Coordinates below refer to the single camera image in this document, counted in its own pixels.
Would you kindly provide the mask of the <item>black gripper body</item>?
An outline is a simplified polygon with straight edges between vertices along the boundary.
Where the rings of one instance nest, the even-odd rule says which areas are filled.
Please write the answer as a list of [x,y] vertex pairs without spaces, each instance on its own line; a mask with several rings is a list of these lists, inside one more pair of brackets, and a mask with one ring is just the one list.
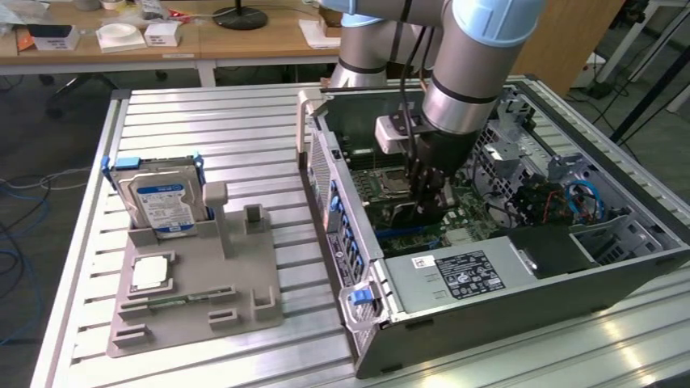
[[480,132],[461,135],[434,131],[422,133],[417,140],[418,161],[445,175],[454,175],[469,160]]

